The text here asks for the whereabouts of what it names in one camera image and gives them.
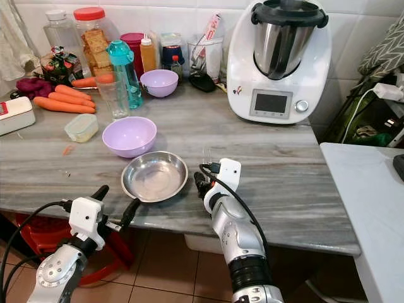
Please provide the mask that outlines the clear plastic fork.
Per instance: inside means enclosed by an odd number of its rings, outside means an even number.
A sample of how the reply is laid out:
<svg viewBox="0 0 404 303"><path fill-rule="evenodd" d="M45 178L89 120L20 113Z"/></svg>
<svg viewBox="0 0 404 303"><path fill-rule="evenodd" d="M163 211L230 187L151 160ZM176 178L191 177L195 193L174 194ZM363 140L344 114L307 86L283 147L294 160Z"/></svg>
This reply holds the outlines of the clear plastic fork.
<svg viewBox="0 0 404 303"><path fill-rule="evenodd" d="M203 147L203 156L200 165L205 169L210 170L211 162L213 162L213 155L211 155L211 149L208 146Z"/></svg>

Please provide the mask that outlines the stainless steel plate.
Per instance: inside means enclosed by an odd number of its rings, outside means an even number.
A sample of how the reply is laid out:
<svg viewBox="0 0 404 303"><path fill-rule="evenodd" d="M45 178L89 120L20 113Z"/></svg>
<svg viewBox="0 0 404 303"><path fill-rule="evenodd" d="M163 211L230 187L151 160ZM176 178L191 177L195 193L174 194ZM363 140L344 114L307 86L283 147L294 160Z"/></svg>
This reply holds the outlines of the stainless steel plate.
<svg viewBox="0 0 404 303"><path fill-rule="evenodd" d="M188 176L182 158L167 151L152 151L126 165L121 174L121 187L130 198L153 204L176 196Z"/></svg>

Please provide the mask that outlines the large purple bowl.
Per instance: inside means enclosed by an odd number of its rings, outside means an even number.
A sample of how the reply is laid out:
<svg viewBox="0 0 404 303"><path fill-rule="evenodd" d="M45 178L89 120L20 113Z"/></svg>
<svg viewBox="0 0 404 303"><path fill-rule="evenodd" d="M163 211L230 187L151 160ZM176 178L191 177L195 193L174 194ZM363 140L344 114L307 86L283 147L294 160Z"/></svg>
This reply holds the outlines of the large purple bowl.
<svg viewBox="0 0 404 303"><path fill-rule="evenodd" d="M149 152L156 141L158 128L145 117L125 117L104 129L104 145L121 158L136 158Z"/></svg>

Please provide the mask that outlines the small pale lidded container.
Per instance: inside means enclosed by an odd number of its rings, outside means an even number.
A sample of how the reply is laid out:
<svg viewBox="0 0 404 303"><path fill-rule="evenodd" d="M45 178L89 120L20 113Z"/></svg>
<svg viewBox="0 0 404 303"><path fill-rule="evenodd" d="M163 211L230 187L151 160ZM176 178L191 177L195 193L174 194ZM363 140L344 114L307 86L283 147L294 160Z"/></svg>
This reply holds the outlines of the small pale lidded container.
<svg viewBox="0 0 404 303"><path fill-rule="evenodd" d="M64 132L77 143L89 141L98 132L98 121L95 114L80 114L72 119L65 127Z"/></svg>

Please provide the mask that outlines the longest orange carrot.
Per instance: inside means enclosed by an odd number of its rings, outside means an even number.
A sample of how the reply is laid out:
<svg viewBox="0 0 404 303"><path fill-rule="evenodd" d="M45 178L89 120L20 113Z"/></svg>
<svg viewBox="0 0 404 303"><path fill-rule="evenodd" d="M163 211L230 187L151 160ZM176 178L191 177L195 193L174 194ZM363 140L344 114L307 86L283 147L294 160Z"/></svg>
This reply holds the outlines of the longest orange carrot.
<svg viewBox="0 0 404 303"><path fill-rule="evenodd" d="M69 112L77 114L94 114L96 110L93 107L87 107L84 105L64 103L51 98L35 97L33 103L38 107L45 110L51 110L51 112Z"/></svg>

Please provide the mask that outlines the small purple bowl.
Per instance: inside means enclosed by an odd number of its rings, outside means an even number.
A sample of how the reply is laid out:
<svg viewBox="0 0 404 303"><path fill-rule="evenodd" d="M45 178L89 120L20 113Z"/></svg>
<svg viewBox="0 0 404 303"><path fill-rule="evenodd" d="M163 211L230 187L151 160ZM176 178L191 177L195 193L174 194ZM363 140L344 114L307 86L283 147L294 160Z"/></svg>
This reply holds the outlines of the small purple bowl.
<svg viewBox="0 0 404 303"><path fill-rule="evenodd" d="M145 91L156 98L164 98L174 92L179 76L172 70L154 69L143 73L140 83Z"/></svg>

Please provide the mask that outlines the dark printed food bag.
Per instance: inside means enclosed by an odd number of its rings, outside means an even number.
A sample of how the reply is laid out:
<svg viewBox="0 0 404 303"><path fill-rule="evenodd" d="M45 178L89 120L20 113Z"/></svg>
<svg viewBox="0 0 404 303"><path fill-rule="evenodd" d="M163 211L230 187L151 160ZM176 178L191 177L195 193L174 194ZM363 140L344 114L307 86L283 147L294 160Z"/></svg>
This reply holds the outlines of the dark printed food bag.
<svg viewBox="0 0 404 303"><path fill-rule="evenodd" d="M40 57L40 66L44 79L55 85L71 86L73 81L85 77L79 57L63 46L53 46Z"/></svg>

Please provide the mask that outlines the yellow sauce bottle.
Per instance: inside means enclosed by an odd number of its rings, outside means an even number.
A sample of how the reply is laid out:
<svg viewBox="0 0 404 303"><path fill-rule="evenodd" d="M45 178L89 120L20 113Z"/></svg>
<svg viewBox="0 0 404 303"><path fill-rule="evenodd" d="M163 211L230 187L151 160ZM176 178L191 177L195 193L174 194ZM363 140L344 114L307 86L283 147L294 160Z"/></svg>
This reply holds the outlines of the yellow sauce bottle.
<svg viewBox="0 0 404 303"><path fill-rule="evenodd" d="M153 40L145 35L140 43L141 62L144 72L158 69L158 53Z"/></svg>

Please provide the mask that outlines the teal water bottle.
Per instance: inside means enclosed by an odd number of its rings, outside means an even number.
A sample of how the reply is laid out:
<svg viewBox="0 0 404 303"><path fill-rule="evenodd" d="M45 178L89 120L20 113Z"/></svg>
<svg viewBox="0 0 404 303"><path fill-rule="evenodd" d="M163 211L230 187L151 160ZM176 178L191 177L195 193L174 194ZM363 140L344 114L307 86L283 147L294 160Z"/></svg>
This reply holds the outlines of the teal water bottle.
<svg viewBox="0 0 404 303"><path fill-rule="evenodd" d="M134 69L134 52L124 41L114 40L107 46L110 65L116 81L119 100L129 110L136 110L143 104L141 89Z"/></svg>

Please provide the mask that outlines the red-lidded cracker jar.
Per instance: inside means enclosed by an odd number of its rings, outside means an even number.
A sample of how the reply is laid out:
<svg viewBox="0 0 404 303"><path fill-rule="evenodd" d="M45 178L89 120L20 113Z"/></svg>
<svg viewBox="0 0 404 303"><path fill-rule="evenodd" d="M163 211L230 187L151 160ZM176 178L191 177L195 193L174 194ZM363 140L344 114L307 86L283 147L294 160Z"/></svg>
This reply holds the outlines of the red-lidded cracker jar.
<svg viewBox="0 0 404 303"><path fill-rule="evenodd" d="M103 26L104 9L98 8L98 6L78 8L73 12L73 18L77 22L77 32L83 44L83 53L92 76L112 72L112 61L107 52L110 42L107 40Z"/></svg>

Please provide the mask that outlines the white side table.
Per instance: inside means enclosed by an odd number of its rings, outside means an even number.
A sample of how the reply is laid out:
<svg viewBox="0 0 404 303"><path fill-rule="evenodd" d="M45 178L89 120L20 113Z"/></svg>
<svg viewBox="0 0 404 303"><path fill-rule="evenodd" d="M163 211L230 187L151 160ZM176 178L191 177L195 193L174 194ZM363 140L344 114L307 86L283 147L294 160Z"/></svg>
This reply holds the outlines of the white side table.
<svg viewBox="0 0 404 303"><path fill-rule="evenodd" d="M404 149L320 145L361 254L355 265L370 303L404 303L404 180L393 159Z"/></svg>

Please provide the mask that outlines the clear plastic white-capped jar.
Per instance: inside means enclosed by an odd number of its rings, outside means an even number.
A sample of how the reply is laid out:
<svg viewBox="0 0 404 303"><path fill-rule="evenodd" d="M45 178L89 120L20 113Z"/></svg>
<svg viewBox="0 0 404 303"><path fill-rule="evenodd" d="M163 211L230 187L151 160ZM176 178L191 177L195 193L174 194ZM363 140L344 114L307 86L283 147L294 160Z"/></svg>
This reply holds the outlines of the clear plastic white-capped jar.
<svg viewBox="0 0 404 303"><path fill-rule="evenodd" d="M78 57L81 55L81 44L76 35L75 26L63 9L49 9L45 16L48 20L43 27L49 48L61 48L64 52Z"/></svg>

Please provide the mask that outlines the black device on side table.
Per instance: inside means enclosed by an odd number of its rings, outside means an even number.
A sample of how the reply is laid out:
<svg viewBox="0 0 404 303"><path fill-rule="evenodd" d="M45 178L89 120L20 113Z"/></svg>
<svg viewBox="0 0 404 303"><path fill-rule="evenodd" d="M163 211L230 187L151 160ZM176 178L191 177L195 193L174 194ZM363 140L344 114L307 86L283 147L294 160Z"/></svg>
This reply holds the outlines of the black device on side table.
<svg viewBox="0 0 404 303"><path fill-rule="evenodd" d="M396 175L404 182L404 153L398 154L392 159L393 170L395 170Z"/></svg>

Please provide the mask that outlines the white power adapter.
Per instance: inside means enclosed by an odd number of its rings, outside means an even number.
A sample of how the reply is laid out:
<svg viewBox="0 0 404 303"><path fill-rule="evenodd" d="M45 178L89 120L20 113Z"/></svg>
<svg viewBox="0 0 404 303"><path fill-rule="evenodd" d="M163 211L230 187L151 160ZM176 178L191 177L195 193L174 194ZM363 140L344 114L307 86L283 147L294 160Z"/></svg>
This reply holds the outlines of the white power adapter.
<svg viewBox="0 0 404 303"><path fill-rule="evenodd" d="M404 103L404 86L376 83L372 91L378 98L387 99L396 103Z"/></svg>

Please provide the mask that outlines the grey patterned cloth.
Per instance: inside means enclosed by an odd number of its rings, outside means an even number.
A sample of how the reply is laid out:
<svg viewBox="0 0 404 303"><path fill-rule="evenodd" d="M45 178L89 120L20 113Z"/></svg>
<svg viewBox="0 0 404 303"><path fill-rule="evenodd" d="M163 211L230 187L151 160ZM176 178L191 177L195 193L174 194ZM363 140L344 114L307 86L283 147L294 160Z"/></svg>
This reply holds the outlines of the grey patterned cloth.
<svg viewBox="0 0 404 303"><path fill-rule="evenodd" d="M380 44L364 55L358 72L377 83L404 64L404 20L393 24Z"/></svg>

